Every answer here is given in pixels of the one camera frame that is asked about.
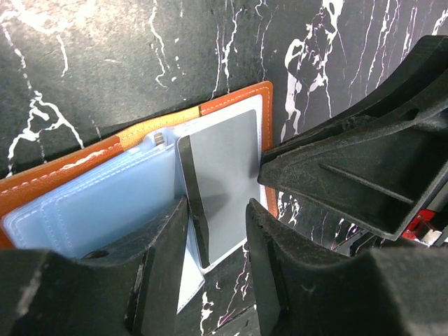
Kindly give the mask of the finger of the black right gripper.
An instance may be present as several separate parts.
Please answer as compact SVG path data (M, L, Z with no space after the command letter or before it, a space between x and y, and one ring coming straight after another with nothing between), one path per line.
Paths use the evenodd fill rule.
M399 238L447 182L447 37L420 38L364 99L268 150L258 181Z

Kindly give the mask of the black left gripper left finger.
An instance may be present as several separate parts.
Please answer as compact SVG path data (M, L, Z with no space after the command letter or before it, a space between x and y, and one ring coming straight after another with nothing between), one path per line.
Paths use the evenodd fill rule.
M188 231L178 198L82 259L1 252L2 335L173 335Z

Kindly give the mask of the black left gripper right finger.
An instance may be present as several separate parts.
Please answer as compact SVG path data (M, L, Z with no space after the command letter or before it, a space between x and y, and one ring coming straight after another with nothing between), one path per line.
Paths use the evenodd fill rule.
M370 248L348 258L246 207L262 335L446 335L447 250Z

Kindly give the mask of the dark card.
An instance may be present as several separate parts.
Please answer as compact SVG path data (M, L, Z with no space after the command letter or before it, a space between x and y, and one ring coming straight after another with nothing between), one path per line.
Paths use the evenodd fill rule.
M247 202L260 198L257 112L203 117L177 142L202 268L246 238Z

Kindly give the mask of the brown leather card holder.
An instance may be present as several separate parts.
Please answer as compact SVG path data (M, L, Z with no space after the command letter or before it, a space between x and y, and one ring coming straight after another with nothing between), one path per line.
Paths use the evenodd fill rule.
M137 123L90 147L1 181L1 245L70 258L135 231L179 189L176 146L155 135L189 130L245 106L257 115L259 151L273 144L273 85L251 85L184 111Z

